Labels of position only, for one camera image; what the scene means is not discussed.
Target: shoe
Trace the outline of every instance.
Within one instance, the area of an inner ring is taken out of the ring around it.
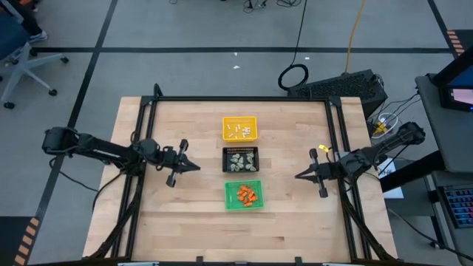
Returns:
[[[43,30],[41,33],[30,36],[30,44],[36,41],[44,41],[47,39],[47,33]]]

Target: person's leg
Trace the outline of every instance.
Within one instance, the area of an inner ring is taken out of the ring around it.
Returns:
[[[21,25],[32,37],[43,35],[47,38],[47,34],[38,26],[36,19],[26,7],[22,6],[18,0],[7,0],[7,2],[23,17]]]

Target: yellow basket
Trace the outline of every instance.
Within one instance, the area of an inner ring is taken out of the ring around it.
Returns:
[[[224,117],[222,138],[228,142],[251,142],[258,138],[256,117]]]

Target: office chair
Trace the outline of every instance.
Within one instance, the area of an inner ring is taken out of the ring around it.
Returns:
[[[69,59],[63,54],[50,55],[43,58],[28,60],[29,56],[37,56],[36,52],[32,50],[28,43],[30,36],[23,29],[23,27],[9,14],[0,11],[0,60],[13,56],[15,53],[20,54],[17,59],[12,60],[11,66],[0,67],[0,81],[3,80],[1,75],[10,74],[7,86],[1,96],[0,101],[4,103],[7,109],[13,109],[14,103],[7,99],[11,95],[13,89],[20,81],[22,75],[26,74],[46,87],[49,94],[56,96],[58,92],[52,89],[46,82],[41,80],[38,76],[31,72],[31,69],[48,64],[53,61],[61,60],[64,64],[69,62]]]

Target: wooden table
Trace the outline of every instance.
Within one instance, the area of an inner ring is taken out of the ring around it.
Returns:
[[[112,142],[129,145],[139,102],[140,98],[122,98]],[[351,148],[369,146],[360,100],[342,98],[342,103]],[[257,116],[258,140],[224,142],[222,117],[243,115]],[[336,115],[334,120],[338,130]],[[310,148],[330,146],[323,103],[160,101],[153,138],[161,146],[174,147],[186,138],[186,154],[202,170],[178,175],[176,187],[169,188],[165,182],[170,170],[155,171],[148,166],[133,260],[192,262],[203,256],[206,262],[294,262],[295,256],[301,256],[304,262],[350,261],[336,182],[326,182],[329,197],[321,199],[316,184],[294,179],[311,163]],[[228,146],[258,146],[260,171],[224,174],[222,148]],[[114,166],[106,166],[101,185],[117,172]],[[224,183],[254,178],[262,181],[265,207],[225,211]],[[93,253],[115,226],[123,184],[121,178],[98,198],[85,256]],[[379,181],[365,175],[358,180],[358,187],[368,228],[397,256]],[[359,241],[356,226],[354,229]],[[125,229],[122,242],[127,234]],[[362,257],[361,245],[357,251]],[[120,253],[124,254],[124,244]]]

